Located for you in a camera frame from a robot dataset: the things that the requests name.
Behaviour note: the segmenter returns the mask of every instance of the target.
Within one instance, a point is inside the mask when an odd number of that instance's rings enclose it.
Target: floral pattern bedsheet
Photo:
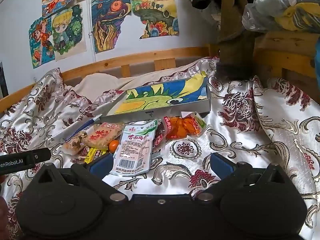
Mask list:
[[[203,58],[170,76],[159,72],[157,80],[145,83],[188,78],[205,71],[212,98],[211,111],[204,118],[204,132],[167,142],[147,173],[132,178],[108,175],[103,180],[129,198],[139,193],[195,196],[220,180],[210,168],[212,152],[233,162],[246,161],[256,168],[278,162],[305,200],[308,216],[300,235],[311,239],[320,207],[320,106],[283,79],[271,80],[267,88],[261,86],[258,77],[251,81],[218,80],[217,61]],[[0,119],[2,154],[48,147],[52,153],[49,162],[58,168],[70,167],[85,156],[64,154],[60,150],[63,138],[109,109],[123,92],[106,91],[91,102],[67,89],[59,69],[49,71]],[[9,206],[11,239],[21,234],[15,207],[42,165],[8,174],[2,184],[1,195]]]

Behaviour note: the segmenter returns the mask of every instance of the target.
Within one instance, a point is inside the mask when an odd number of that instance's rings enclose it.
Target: wooden bed frame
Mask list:
[[[219,47],[217,45],[208,45],[206,47],[190,47],[168,49],[161,51],[151,51],[138,54],[132,54],[122,57],[102,60],[85,66],[74,68],[62,73],[65,82],[75,78],[84,78],[87,75],[105,71],[106,69],[121,66],[123,77],[130,77],[130,65],[144,62],[154,62],[155,70],[175,68],[177,58],[186,57],[214,57],[218,55]],[[253,60],[257,65],[271,67],[271,76],[282,77],[283,69],[295,71],[302,75],[315,78],[313,57],[304,56],[294,53],[272,51],[266,49],[257,49],[254,53]],[[31,84],[20,89],[11,95],[0,100],[0,112],[10,108],[20,99],[26,96],[35,84]]]

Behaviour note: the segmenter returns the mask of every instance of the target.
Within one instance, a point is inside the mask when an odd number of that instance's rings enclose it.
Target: plastic bag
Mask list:
[[[168,140],[186,138],[187,135],[199,136],[205,129],[206,124],[198,113],[186,112],[185,115],[183,113],[182,118],[167,116],[163,118]]]
[[[167,135],[167,129],[164,128],[164,123],[162,121],[158,121],[158,128],[156,130],[155,138],[152,142],[152,155],[151,159],[155,159],[160,157],[160,149],[165,146],[165,137]]]
[[[123,126],[123,124],[107,122],[100,125],[95,124],[94,131],[88,134],[83,142],[101,151],[108,150],[109,143],[120,135]]]
[[[90,125],[85,129],[78,132],[76,135],[72,136],[68,141],[66,141],[61,150],[65,154],[76,155],[80,152],[84,147],[84,139],[87,137],[88,133],[91,133],[94,130],[94,125]]]
[[[158,120],[143,125],[126,125],[110,174],[132,177],[149,171],[152,141],[157,127]]]
[[[320,33],[320,0],[254,0],[242,24],[250,31],[290,30]]]

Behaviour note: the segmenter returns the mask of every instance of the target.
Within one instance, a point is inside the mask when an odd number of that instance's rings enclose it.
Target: blue gripper pad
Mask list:
[[[89,172],[96,175],[99,179],[103,179],[113,167],[113,156],[108,154],[104,158],[101,158],[98,162],[92,164],[89,168]]]
[[[227,161],[224,161],[225,159],[223,156],[216,156],[215,154],[211,154],[210,157],[210,166],[213,172],[222,180],[225,177],[229,176],[235,171],[235,166],[230,165],[227,162],[230,162],[228,159]]]
[[[316,76],[318,80],[318,87],[320,89],[320,38],[316,43],[315,68],[316,68]]]

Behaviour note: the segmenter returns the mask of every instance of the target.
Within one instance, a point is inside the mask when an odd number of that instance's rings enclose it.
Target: meat snack package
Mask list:
[[[132,177],[149,171],[152,141],[157,127],[158,120],[143,125],[126,125],[113,156],[113,168],[110,174]]]
[[[158,120],[158,123],[159,125],[156,130],[155,138],[152,142],[152,160],[161,156],[161,150],[165,146],[165,137],[168,132],[168,129],[164,128],[164,123],[161,121],[161,119]]]
[[[85,147],[83,141],[88,136],[88,134],[94,130],[95,126],[97,125],[89,125],[80,132],[78,132],[76,135],[72,136],[68,141],[64,142],[61,150],[65,154],[76,155]]]
[[[89,147],[106,151],[109,143],[120,135],[123,126],[120,123],[104,122],[95,126],[94,131],[88,134],[83,142]]]
[[[187,135],[198,136],[205,129],[206,124],[196,112],[182,112],[181,117],[164,117],[164,128],[167,140],[186,138]]]

